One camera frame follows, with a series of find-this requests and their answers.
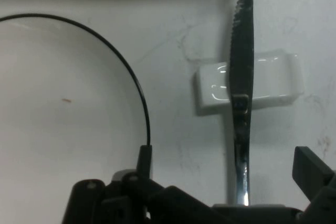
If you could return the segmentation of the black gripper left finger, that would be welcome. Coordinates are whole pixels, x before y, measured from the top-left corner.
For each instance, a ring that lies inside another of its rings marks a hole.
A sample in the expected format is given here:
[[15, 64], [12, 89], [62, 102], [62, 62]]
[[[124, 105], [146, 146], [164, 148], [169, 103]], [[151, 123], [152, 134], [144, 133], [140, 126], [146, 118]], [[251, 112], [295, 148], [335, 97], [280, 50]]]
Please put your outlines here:
[[217, 214], [177, 187], [150, 179], [152, 146], [140, 147], [135, 171], [110, 184], [77, 182], [63, 223], [217, 223]]

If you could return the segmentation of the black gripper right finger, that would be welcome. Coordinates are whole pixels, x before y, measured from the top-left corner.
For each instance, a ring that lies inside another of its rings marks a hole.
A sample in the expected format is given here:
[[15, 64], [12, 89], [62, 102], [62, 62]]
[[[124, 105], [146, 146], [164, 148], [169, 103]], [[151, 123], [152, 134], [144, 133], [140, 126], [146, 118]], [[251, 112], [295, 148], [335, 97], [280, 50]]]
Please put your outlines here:
[[335, 171], [310, 148], [295, 148], [292, 178], [310, 201], [297, 223], [335, 223]]

